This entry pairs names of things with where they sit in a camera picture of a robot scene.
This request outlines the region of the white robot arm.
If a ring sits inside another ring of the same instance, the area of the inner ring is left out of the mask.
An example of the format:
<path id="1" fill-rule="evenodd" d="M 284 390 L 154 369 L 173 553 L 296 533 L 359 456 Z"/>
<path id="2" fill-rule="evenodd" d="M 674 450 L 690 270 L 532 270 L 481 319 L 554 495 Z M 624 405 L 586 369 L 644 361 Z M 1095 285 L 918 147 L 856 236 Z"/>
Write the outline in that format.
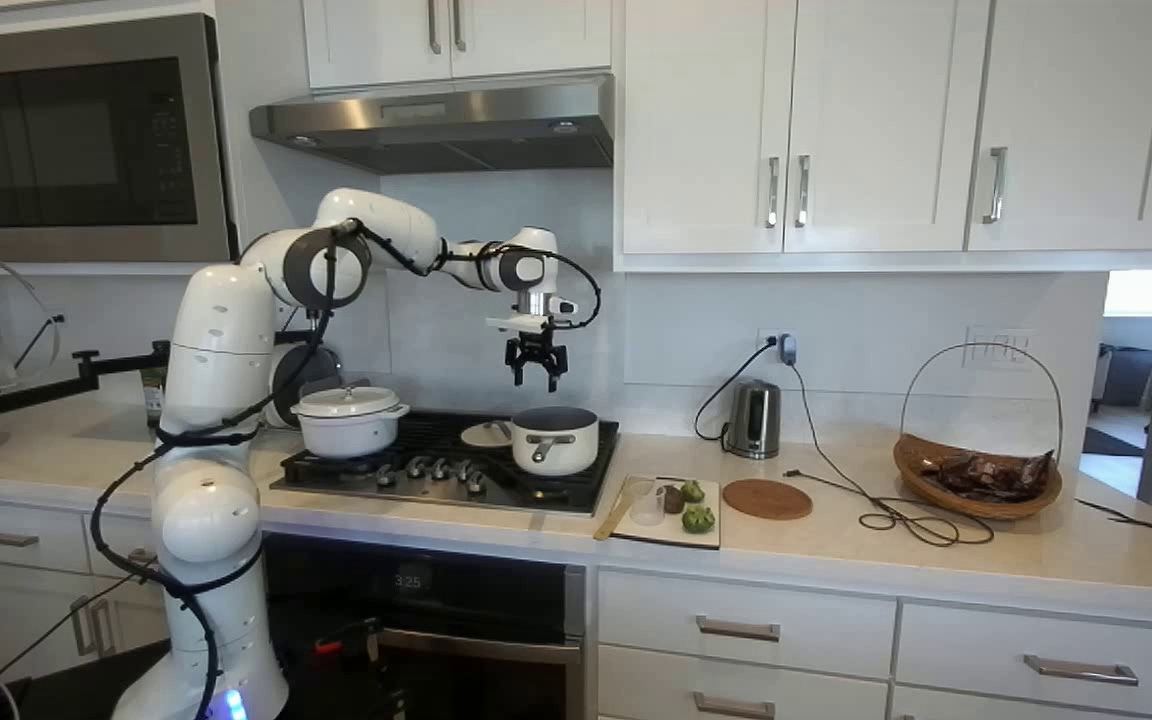
<path id="1" fill-rule="evenodd" d="M 106 483 L 91 510 L 94 553 L 164 592 L 167 653 L 133 679 L 110 720 L 274 720 L 287 679 L 271 653 L 259 493 L 246 444 L 271 405 L 274 313 L 327 319 L 362 291 L 371 253 L 412 276 L 450 276 L 476 291 L 511 291 L 508 366 L 567 369 L 554 332 L 581 319 L 554 302 L 574 270 L 545 230 L 508 240 L 447 240 L 434 219 L 366 190 L 330 190 L 306 230 L 250 240 L 232 263 L 202 263 L 174 313 L 154 421 L 153 535 L 154 562 L 135 563 L 102 541 Z"/>

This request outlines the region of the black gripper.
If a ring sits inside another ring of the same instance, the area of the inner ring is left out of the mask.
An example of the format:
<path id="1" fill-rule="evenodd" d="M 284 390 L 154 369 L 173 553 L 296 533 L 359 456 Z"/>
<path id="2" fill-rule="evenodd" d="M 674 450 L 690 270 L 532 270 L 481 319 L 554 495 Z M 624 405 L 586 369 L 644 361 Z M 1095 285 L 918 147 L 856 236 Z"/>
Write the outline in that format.
<path id="1" fill-rule="evenodd" d="M 516 390 L 524 383 L 524 366 L 548 369 L 548 391 L 554 391 L 567 366 L 567 347 L 554 340 L 550 326 L 541 326 L 537 332 L 516 332 L 504 346 L 504 366 L 511 369 Z"/>

